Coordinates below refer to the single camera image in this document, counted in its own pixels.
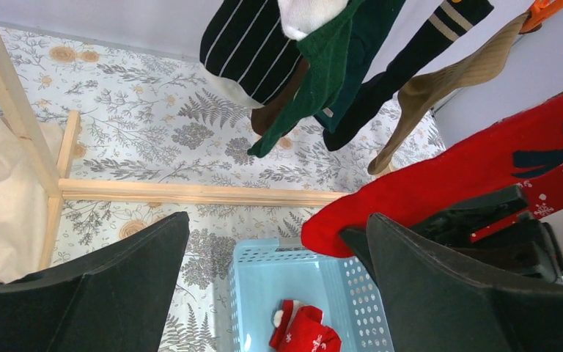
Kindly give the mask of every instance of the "floral pattern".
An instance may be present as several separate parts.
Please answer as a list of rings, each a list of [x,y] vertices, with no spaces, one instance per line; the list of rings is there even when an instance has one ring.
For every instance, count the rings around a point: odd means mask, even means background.
[[[330,153],[322,128],[303,119],[265,158],[249,109],[219,96],[197,64],[0,28],[42,122],[65,127],[81,111],[72,177],[352,192],[400,115],[390,100],[346,147]],[[401,168],[444,149],[428,114],[394,155]],[[296,237],[317,209],[68,201],[53,255],[66,263],[126,238],[175,211],[191,237],[160,351],[230,351],[227,269],[237,241]]]

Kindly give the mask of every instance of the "wooden drying rack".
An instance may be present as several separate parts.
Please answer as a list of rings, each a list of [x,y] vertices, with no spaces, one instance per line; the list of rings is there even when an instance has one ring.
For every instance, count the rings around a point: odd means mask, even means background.
[[[59,158],[54,160],[40,131],[35,113],[18,79],[0,35],[0,107],[12,132],[31,161],[48,197],[48,223],[39,269],[47,268],[55,247],[64,200],[106,200],[118,202],[181,202],[220,205],[281,207],[324,207],[346,195],[340,192],[286,189],[199,186],[76,180],[70,178],[73,151],[81,132],[81,115],[68,116]]]

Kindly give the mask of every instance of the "orange clip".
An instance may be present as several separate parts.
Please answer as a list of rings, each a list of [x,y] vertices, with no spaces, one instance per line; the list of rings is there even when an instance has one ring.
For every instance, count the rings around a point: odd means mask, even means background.
[[[535,0],[529,8],[530,18],[523,24],[521,33],[531,32],[558,11],[563,9],[563,0]]]

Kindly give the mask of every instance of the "sock tag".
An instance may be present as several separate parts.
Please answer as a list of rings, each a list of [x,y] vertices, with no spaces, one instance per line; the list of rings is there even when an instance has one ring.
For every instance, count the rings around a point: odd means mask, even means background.
[[[325,108],[323,110],[323,112],[325,113],[325,115],[327,115],[327,117],[332,118],[334,116],[334,112],[330,109],[330,108]]]

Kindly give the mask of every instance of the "laundry basket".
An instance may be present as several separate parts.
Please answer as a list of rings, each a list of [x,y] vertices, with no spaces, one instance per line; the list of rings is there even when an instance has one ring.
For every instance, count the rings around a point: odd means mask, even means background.
[[[380,294],[357,258],[326,257],[298,239],[239,242],[229,268],[234,352],[267,352],[284,299],[320,308],[342,352],[394,352]]]

